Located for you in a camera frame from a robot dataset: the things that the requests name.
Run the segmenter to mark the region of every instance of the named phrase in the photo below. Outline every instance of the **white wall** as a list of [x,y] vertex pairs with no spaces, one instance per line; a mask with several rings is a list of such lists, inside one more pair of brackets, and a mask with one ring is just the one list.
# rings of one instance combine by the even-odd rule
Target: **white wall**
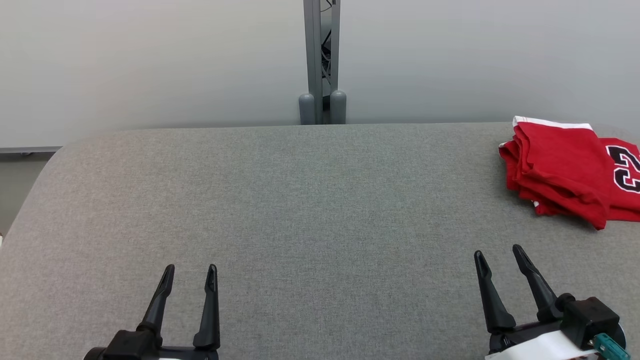
[[640,2],[342,1],[347,122],[614,124],[640,134]]
[[0,0],[0,147],[299,124],[300,0]]

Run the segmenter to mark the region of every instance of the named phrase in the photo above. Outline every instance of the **cable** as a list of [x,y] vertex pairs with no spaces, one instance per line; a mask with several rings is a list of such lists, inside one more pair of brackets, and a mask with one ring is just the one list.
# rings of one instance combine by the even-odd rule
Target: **cable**
[[333,6],[333,4],[331,4],[331,1],[329,1],[329,0],[325,0],[325,1],[326,1],[326,3],[327,3],[327,4],[329,4],[329,7],[328,7],[328,8],[326,8],[326,9],[324,9],[324,10],[320,10],[320,12],[321,12],[321,13],[323,13],[323,12],[325,12],[325,11],[329,10],[329,9]]
[[320,67],[320,69],[322,70],[322,75],[324,76],[324,78],[327,80],[327,82],[329,83],[329,85],[331,85],[331,77],[329,76],[329,74],[327,73],[327,71],[324,69],[324,67]]
[[326,34],[326,38],[324,38],[324,41],[322,42],[322,46],[326,44],[326,41],[329,40],[330,36],[331,36],[331,30],[329,30],[329,32]]
[[321,51],[320,54],[322,54],[322,57],[324,58],[324,60],[328,63],[331,63],[331,59],[324,53],[324,51]]

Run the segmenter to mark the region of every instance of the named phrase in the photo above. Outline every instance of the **gray fabric table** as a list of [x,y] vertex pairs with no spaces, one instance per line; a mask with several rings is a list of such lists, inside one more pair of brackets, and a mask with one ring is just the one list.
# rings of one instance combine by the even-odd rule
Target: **gray fabric table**
[[[631,142],[623,131],[600,136]],[[3,359],[81,359],[141,320],[176,266],[167,345],[220,271],[221,359],[482,359],[473,253],[518,323],[536,307],[511,245],[557,294],[597,296],[640,341],[640,224],[596,232],[506,190],[511,124],[171,129],[62,148],[0,249]]]

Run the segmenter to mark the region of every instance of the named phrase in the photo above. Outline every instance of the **jersey number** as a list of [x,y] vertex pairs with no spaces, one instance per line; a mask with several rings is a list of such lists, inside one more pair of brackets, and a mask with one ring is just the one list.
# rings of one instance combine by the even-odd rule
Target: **jersey number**
[[622,190],[640,193],[640,180],[631,178],[629,170],[633,167],[640,174],[640,161],[627,148],[609,145],[607,152],[617,165],[613,170],[613,180]]

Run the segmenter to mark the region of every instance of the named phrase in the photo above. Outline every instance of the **folded red shirt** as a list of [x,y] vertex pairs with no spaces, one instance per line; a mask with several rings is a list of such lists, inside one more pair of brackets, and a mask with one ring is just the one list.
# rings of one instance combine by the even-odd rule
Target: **folded red shirt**
[[[635,145],[598,139],[589,124],[515,117],[513,125],[513,141],[499,147],[507,188],[533,201],[537,214],[577,215],[596,229],[607,220],[640,221]],[[615,181],[620,184],[614,188]]]

